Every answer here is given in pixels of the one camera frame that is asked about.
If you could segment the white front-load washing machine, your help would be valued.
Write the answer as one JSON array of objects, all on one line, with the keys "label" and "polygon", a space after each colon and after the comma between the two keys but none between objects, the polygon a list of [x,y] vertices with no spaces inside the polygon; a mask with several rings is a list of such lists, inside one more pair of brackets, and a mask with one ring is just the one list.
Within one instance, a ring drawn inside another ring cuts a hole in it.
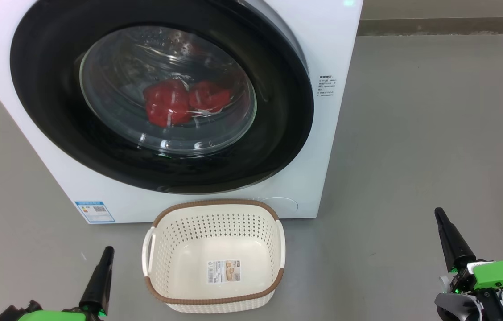
[{"label": "white front-load washing machine", "polygon": [[13,85],[10,53],[19,23],[37,1],[0,0],[0,102],[77,212],[76,201],[101,201],[114,224],[137,223],[153,221],[164,209],[185,202],[285,197],[296,201],[298,209],[282,218],[317,216],[363,0],[237,0],[262,13],[292,43],[310,79],[314,118],[303,148],[280,172],[243,188],[197,195],[142,189],[97,173],[34,124]]}]

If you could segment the cream perforated laundry basket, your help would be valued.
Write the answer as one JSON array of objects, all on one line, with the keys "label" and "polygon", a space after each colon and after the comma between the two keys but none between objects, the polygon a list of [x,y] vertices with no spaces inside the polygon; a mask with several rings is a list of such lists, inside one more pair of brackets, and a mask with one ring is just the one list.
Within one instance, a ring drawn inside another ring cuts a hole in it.
[{"label": "cream perforated laundry basket", "polygon": [[[241,281],[207,284],[209,261],[240,260]],[[181,313],[234,313],[266,305],[281,283],[286,241],[280,218],[256,200],[217,199],[165,209],[143,241],[149,292]]]}]

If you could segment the red garment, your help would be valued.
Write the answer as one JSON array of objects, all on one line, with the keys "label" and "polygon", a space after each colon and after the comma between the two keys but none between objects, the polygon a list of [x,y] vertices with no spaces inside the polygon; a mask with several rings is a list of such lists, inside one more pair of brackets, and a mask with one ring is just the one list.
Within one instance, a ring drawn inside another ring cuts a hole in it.
[{"label": "red garment", "polygon": [[231,103],[231,91],[216,83],[201,81],[189,90],[189,106],[198,111],[220,112]]},{"label": "red garment", "polygon": [[151,124],[167,128],[187,123],[192,118],[188,91],[182,81],[167,79],[143,91],[146,115]]}]

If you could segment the blue energy label sticker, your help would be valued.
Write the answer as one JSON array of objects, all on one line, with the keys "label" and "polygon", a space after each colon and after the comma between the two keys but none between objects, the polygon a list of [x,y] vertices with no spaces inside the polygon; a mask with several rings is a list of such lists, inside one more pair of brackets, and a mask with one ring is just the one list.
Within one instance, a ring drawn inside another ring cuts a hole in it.
[{"label": "blue energy label sticker", "polygon": [[115,223],[115,219],[101,201],[76,201],[74,203],[89,224]]}]

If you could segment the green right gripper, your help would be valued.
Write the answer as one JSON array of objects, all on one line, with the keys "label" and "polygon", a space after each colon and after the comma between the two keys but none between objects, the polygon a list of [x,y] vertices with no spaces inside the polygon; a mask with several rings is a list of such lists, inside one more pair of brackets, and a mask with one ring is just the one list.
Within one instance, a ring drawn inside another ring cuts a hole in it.
[{"label": "green right gripper", "polygon": [[476,260],[443,208],[436,208],[447,272],[453,272],[453,321],[503,321],[503,260]]}]

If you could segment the printed instruction label sticker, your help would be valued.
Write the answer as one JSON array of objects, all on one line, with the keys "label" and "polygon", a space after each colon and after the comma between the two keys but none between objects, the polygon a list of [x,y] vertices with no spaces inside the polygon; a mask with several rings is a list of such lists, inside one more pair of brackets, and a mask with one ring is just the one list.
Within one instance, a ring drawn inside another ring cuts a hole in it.
[{"label": "printed instruction label sticker", "polygon": [[207,284],[219,284],[241,281],[240,260],[209,261],[206,265]]}]

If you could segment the round white filter cover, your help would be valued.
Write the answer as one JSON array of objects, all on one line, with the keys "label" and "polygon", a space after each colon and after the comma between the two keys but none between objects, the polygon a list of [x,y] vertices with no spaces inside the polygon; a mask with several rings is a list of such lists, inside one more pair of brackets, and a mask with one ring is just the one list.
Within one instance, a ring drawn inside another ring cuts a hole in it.
[{"label": "round white filter cover", "polygon": [[260,201],[262,203],[270,206],[272,209],[274,209],[274,211],[280,217],[293,214],[298,209],[298,203],[296,203],[296,201],[294,201],[290,198],[269,197],[269,198],[260,199]]}]

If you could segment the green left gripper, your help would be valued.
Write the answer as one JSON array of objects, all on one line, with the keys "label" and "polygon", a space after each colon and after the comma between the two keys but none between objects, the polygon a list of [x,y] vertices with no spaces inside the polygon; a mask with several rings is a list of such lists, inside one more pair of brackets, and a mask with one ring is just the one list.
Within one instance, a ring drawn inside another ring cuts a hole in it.
[{"label": "green left gripper", "polygon": [[114,253],[112,246],[103,250],[100,262],[96,265],[79,302],[80,308],[62,311],[37,310],[26,313],[17,321],[104,321],[98,315],[107,315]]}]

